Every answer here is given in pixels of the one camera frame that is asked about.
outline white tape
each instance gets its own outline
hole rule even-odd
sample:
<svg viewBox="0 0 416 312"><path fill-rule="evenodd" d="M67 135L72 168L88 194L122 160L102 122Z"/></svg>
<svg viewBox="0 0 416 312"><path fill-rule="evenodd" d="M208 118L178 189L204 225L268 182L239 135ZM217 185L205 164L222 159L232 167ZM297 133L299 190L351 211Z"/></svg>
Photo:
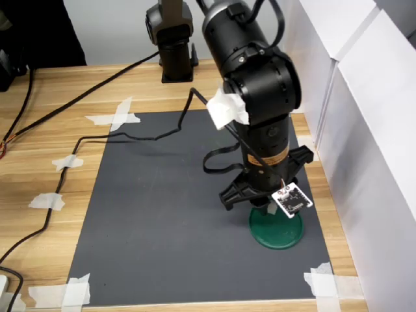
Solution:
<svg viewBox="0 0 416 312"><path fill-rule="evenodd" d="M71 278L68 284L29 287L29 295L36 301L35 308L62 308L65 312L79 312L90 303L90 274Z"/></svg>
<svg viewBox="0 0 416 312"><path fill-rule="evenodd" d="M7 311L8 305L13 297L11 292L4 292L0 297L0 311ZM21 294L18 294L14 300L12 312L25 312L26 304L21 299Z"/></svg>
<svg viewBox="0 0 416 312"><path fill-rule="evenodd" d="M116 114L85 116L93 121L94 125L111 125L110 132L119 129L123 124L136 124L140 122L134 114L129 114L132 97L122 101L116 109Z"/></svg>
<svg viewBox="0 0 416 312"><path fill-rule="evenodd" d="M359 278L332 274L330 263L323 263L304 273L304 279L317 297L318 312L341 311L340 299L364 300Z"/></svg>
<svg viewBox="0 0 416 312"><path fill-rule="evenodd" d="M81 167L84 164L84 161L82 159L77 158L76 155L71 154L65 158L52 161L52 164L54 164L57 167L57 172L58 172L58 171L61 171L65 167L68 167L68 168Z"/></svg>
<svg viewBox="0 0 416 312"><path fill-rule="evenodd" d="M238 94L225 94L219 88L215 96L208 101L207 109L217 130L223 129L233 120L240 124L249 124L246 104Z"/></svg>
<svg viewBox="0 0 416 312"><path fill-rule="evenodd" d="M62 201L62 195L57 193L39 194L29 204L30 208L49 209L61 211L65 203Z"/></svg>

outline wire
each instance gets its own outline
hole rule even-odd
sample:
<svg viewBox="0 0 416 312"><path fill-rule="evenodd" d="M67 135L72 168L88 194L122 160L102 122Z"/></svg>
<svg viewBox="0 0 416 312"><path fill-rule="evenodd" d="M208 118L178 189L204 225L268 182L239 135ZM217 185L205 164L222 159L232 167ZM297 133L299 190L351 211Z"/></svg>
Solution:
<svg viewBox="0 0 416 312"><path fill-rule="evenodd" d="M23 101L23 105L22 105L22 107L21 107L21 109L19 111L19 114L17 115L17 117L14 120L13 124L11 125L10 129L7 131L5 137L3 138L3 142L5 142L9 138L10 134L13 132L15 126L18 124L21 116L23 115L23 113L24 113L24 111L25 111L25 109L27 107L27 104L29 102L29 98L30 98L31 93L32 93L33 79L34 79L34 71L35 71L35 69L34 68L31 68L30 74L29 74L29 87L27 89L25 101Z"/></svg>
<svg viewBox="0 0 416 312"><path fill-rule="evenodd" d="M242 22L245 24L253 23L256 20L257 16L259 15L260 9L263 6L264 2L265 0L256 0L252 9L251 15L249 16L248 19ZM269 0L269 2L272 5L273 11L276 15L276 19L278 20L278 33L276 34L276 37L274 41L272 42L272 44L270 44L269 46L269 48L271 48L271 47L276 47L281 41L281 39L283 38L283 34L285 33L285 16L283 15L283 12L276 0Z"/></svg>
<svg viewBox="0 0 416 312"><path fill-rule="evenodd" d="M129 65L128 67L120 70L119 72L115 73L114 75L112 75L111 77L105 79L104 81L96 84L95 86L93 86L92 88L88 89L87 91L85 91L84 93L82 93L80 96L77 96L75 99L69 101L67 104L55 109L54 111L50 112L49 114L46 114L44 117L40 118L39 120L33 122L32 124L28 125L27 127L24 127L23 129L19 130L15 135L11 136L10 138L8 138L8 136L11 134L14 126L16 126L18 119L20 119L21 114L23 114L24 108L27 105L27 102L30 98L30 94L32 91L32 85L33 85L33 72L31 70L31 78L29 80L29 89L27 91L27 95L26 95L26 99L25 102L23 103L23 107L18 115L18 117L16 118L16 120L14 121L12 127L10 128L10 130L8 131L8 133L6 134L5 138L3 139L3 143L0 145L0 147L3 149L3 151L0 154L0 159L3 158L5 156L6 153L6 148L7 148L7 144L15 139L16 137L22 135L24 132L36 127L37 125L40 125L44 122L46 122L47 120L51 119L52 117L55 117L57 114L59 114L60 112L65 111L66 109L70 108L72 105L76 104L78 101L82 100L83 98L85 98L86 96L89 96L92 92L100 89L102 86L110 83L111 81L115 80L116 78L119 78L119 76L127 73L128 71L132 70L133 68L141 65L142 63L148 61L149 59L152 59L153 57L155 57L156 55L158 55L159 52L156 52L152 55L150 55L149 57L146 57L138 62L133 63L132 65Z"/></svg>
<svg viewBox="0 0 416 312"><path fill-rule="evenodd" d="M206 105L208 103L208 101L195 89L195 88L191 88L189 90L189 96L187 99L187 102L185 104L185 107L182 110L181 115L179 116L179 120L177 122L177 127L173 130L170 130L168 132L165 132L161 135L155 136L155 137L135 137L135 136L131 136L128 135L125 132L120 132L120 133L113 133L110 135L99 135L99 136L82 136L76 143L72 154L76 155L77 150L79 149L79 146L81 144L81 142L83 140L95 140L95 139L101 139L101 138L114 138L114 137L120 137L120 136L125 136L127 138L129 138L130 140L135 140L135 141L158 141L162 138L166 138L169 137L170 135L173 135L175 133L178 133L182 130L182 123L183 123L183 119L185 118L185 115L187 114L190 104L192 102L192 99L194 97L194 95L204 104ZM246 147L246 149L254 156L254 158L261 163L267 170L269 170L272 174L276 174L277 176L279 176L272 167L270 167L260 156L258 156L258 154L239 136L239 134L229 125L226 125L226 129L243 145ZM117 141L108 141L107 143L116 143ZM62 186L64 184L65 181L65 176L66 176L66 172L68 171L68 167L64 167L64 169L62 170L61 174L60 174L60 179L56 188L55 193L59 193L60 190L62 189ZM48 225L49 225L49 221L51 220L51 215L52 215L52 208L49 208L47 210L47 214L46 214L46 218L45 218L45 222L44 225L37 231L27 235L26 237L22 238L21 240L19 240L17 243L15 243L1 258L0 258L0 264L22 243L24 243L25 241L29 240L30 238L41 234L42 232L44 232ZM0 267L1 269L4 269L6 272L12 273L15 276L17 276L19 278L19 286L16 289L10 303L8 306L8 312L12 311L12 307L14 305L14 301L16 300L16 297L18 295L18 293L21 290L21 286L23 285L23 276L21 276L20 274L18 274L17 272L14 272L13 270L9 269L9 268L3 268Z"/></svg>
<svg viewBox="0 0 416 312"><path fill-rule="evenodd" d="M203 158L203 162L202 162L202 166L203 166L203 171L206 174L226 174L232 170L245 170L245 167L243 164L231 164L226 168L222 168L222 169L212 169L212 168L208 168L206 167L206 163L207 161L212 158L215 157L217 155L221 155L221 154L227 154L227 153L231 153L233 151L237 151L240 148L240 142L237 142L235 145L233 146L228 146L226 148L218 148L216 150L210 151L204 158Z"/></svg>

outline white paper tag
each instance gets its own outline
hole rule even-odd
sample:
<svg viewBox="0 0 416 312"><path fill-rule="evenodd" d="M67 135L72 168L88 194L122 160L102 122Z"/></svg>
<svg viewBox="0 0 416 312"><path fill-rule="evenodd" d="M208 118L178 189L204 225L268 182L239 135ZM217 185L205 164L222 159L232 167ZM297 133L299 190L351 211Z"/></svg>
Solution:
<svg viewBox="0 0 416 312"><path fill-rule="evenodd" d="M243 125L250 124L242 98L238 94L225 94L221 88L208 101L207 109L217 130L223 129L233 120Z"/></svg>

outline green plastic stand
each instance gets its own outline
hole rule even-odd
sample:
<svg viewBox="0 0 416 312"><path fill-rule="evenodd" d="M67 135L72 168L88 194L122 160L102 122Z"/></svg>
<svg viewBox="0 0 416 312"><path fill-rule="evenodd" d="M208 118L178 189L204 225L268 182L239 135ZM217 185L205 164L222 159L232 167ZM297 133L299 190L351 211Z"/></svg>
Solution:
<svg viewBox="0 0 416 312"><path fill-rule="evenodd" d="M304 234L304 223L300 215L289 219L281 209L276 214L266 215L262 215L258 209L252 209L249 223L254 239L270 249L293 247Z"/></svg>

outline wooden table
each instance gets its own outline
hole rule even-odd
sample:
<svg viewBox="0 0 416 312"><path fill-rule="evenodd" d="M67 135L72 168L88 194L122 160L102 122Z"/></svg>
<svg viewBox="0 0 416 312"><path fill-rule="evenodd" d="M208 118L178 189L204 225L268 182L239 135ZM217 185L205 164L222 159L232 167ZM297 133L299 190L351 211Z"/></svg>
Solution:
<svg viewBox="0 0 416 312"><path fill-rule="evenodd" d="M38 70L31 100L18 129L67 103L87 88L101 82L124 66L89 66ZM29 76L18 77L10 90L0 94L0 133L6 133L27 92ZM50 121L25 133L8 146L0 161L0 254L44 223L46 210L28 208L40 193L54 192L59 180L52 160L66 157L83 135L106 135L109 125L94 125L86 115L114 114L125 98L133 97L131 112L181 111L191 86L212 97L220 76L211 60L202 61L193 83L161 84L157 64L144 64L117 78ZM197 99L191 109L205 109ZM303 114L293 114L296 134L309 136ZM65 206L54 211L50 226L15 250L2 264L23 274L23 301L34 307L28 287L65 284L81 232L92 188L105 144L83 143L78 157L84 165L68 170L61 194ZM356 276L337 211L319 161L306 166L320 224L335 274ZM9 291L17 285L12 278ZM343 311L367 311L364 300L343 300ZM87 311L316 311L316 300L233 302L194 305L155 305L89 308Z"/></svg>

